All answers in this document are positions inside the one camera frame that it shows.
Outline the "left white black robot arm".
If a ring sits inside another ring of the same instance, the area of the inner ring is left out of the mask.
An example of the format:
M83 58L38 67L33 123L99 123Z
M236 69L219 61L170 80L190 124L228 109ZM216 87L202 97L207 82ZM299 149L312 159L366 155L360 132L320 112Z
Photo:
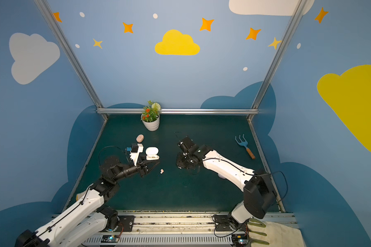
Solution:
M101 177L83 196L59 216L34 232L24 231L17 247L77 247L90 236L117 225L117 211L106 206L119 190L118 182L135 174L147 175L160 162L158 155L143 155L122 164L117 156L100 165Z

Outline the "white earbud charging case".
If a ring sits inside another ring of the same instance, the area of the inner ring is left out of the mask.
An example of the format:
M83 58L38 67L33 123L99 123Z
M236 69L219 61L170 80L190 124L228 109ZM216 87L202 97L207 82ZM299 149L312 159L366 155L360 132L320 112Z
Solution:
M159 149L157 147L148 147L145 150L146 153L146 160L148 161L154 161L160 159L158 155Z

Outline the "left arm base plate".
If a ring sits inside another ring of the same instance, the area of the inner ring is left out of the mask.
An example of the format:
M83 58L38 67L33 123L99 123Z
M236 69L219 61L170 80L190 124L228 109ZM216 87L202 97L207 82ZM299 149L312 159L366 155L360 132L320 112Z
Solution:
M135 216L124 215L111 217L107 226L104 229L105 232L131 232L133 230L133 225L135 221Z

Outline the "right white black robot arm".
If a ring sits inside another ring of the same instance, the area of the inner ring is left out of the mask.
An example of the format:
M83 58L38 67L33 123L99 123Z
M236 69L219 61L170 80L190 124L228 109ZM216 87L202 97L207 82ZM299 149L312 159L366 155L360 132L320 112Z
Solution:
M243 192L243 200L229 213L231 223L241 224L252 217L263 219L275 204L277 192L271 174L243 167L207 145L198 146L189 136L182 139L178 147L181 149L176 158L178 168L189 170L203 166Z

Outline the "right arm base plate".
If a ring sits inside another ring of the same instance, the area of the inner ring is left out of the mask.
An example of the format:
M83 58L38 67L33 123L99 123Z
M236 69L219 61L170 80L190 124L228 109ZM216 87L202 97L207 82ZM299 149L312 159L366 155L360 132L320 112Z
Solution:
M245 231L246 223L239 223L229 215L213 215L212 220L215 224L216 232Z

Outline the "pink earbud charging case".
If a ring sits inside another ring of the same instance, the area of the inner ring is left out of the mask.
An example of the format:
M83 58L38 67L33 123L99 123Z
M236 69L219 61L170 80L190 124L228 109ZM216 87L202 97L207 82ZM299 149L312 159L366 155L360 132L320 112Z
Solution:
M143 135L143 134L139 134L139 135L137 136L137 138L136 138L136 141L137 141L138 143L142 143L143 140L144 140L144 135Z

